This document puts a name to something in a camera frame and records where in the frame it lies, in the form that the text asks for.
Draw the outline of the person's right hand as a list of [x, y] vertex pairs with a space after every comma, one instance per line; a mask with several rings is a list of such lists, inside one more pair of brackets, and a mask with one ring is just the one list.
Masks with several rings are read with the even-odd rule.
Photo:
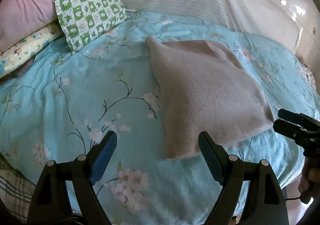
[[298, 186], [299, 192], [302, 194], [308, 191], [311, 184], [314, 185], [312, 195], [313, 197], [317, 197], [319, 195], [319, 168], [316, 167], [313, 161], [306, 157]]

